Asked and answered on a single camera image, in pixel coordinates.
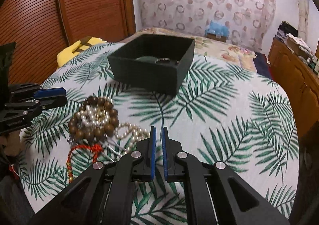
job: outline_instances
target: open box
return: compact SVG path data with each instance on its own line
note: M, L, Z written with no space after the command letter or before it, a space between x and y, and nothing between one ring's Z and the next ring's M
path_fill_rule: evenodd
M135 87L177 94L194 58L195 40L158 34L142 34L108 56L114 79ZM136 60L142 56L169 58L177 65Z

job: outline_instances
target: bed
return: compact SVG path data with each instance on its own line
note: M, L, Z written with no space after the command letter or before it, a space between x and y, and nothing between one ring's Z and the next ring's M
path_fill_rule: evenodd
M160 142L164 126L183 150L203 162L224 161L288 218L298 181L296 125L284 90L257 73L256 55L197 38L193 63L172 98L113 80L107 56L123 44L92 46L43 83L44 88L64 87L68 102L44 111L21 133L26 149L19 156L19 175L33 210L38 212L68 185L67 122L79 104L94 94L113 98L120 122L157 128L155 179L136 183L131 224L187 221L183 184L164 182ZM127 139L118 143L123 146ZM105 154L114 158L109 150ZM74 154L74 177L91 165L92 158L85 150ZM98 159L108 161L103 155Z

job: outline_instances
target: pile of jewelry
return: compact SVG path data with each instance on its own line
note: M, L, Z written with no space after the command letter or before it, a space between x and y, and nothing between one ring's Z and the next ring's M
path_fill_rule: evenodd
M113 100L108 96L90 96L79 111L76 112L70 119L69 123L70 137L68 142L72 145L85 144L86 140L89 145L97 142L106 142L106 147L109 148L114 155L121 157L129 153L140 140L149 138L148 130L141 129L140 126L128 122L119 124L118 111L113 108ZM119 135L119 129L127 127L127 130ZM130 142L126 148L118 145L111 138L124 139L132 134ZM117 146L122 153L116 152L111 146Z

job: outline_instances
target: metal bolt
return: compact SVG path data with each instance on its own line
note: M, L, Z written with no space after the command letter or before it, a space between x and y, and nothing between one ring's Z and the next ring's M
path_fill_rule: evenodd
M94 169L101 169L103 167L103 163L102 162L95 162L93 164L93 168Z
M215 166L218 168L218 169L224 169L226 167L226 164L222 161L218 161L215 163Z
M142 155L142 153L139 152L139 151L133 151L133 152L131 153L131 156L132 156L133 158L139 158L141 155Z
M177 156L179 157L179 158L186 158L187 157L187 153L186 152L178 152L177 153Z

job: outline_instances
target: table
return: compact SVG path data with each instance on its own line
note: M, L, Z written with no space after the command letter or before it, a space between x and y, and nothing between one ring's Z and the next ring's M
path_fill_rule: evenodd
M164 126L171 139L181 142L184 151L207 163L224 161L288 217L297 188L299 147L284 90L240 66L203 55L194 56L174 98L132 88L113 80L107 61L107 55L121 45L95 45L43 83L44 88L64 87L68 102L64 107L44 111L21 133L26 150L19 156L19 175L34 211L68 184L67 122L80 102L94 94L113 98L120 122L157 128L155 179L136 183L131 224L186 222L183 184L168 184L163 178L160 131ZM92 157L86 151L74 154L75 177L91 165ZM99 160L107 161L102 155Z

